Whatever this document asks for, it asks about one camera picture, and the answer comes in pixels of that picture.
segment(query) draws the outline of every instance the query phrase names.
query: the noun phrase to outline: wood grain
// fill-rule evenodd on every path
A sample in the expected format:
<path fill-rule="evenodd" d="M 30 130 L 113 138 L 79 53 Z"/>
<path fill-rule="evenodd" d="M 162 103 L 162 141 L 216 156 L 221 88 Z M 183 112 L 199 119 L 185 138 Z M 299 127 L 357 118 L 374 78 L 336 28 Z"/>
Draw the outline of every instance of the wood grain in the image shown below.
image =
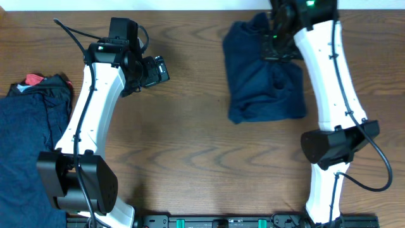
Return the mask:
<path fill-rule="evenodd" d="M 5 10 L 3 9 L 3 7 L 0 6 L 0 23 L 3 20 L 4 14 L 5 14 Z"/>
<path fill-rule="evenodd" d="M 119 99 L 111 121 L 107 161 L 120 196 L 141 211 L 172 214 L 264 214 L 302 210 L 310 165 L 300 135 L 316 129 L 317 110 L 308 75 L 309 114 L 302 120 L 234 125 L 221 48 L 232 22 L 258 11 L 9 12 L 0 34 L 0 96 L 24 75 L 63 72 L 75 95 L 82 55 L 52 22 L 107 35 L 112 16 L 147 29 L 147 54 L 165 57 L 171 81 Z M 346 58 L 363 108 L 380 121 L 377 143 L 394 169 L 394 183 L 370 193 L 345 181 L 343 213 L 376 213 L 382 227 L 405 224 L 405 17 L 403 11 L 341 11 Z M 80 37 L 85 46 L 90 39 Z M 349 173 L 371 186 L 387 174 L 369 146 Z"/>

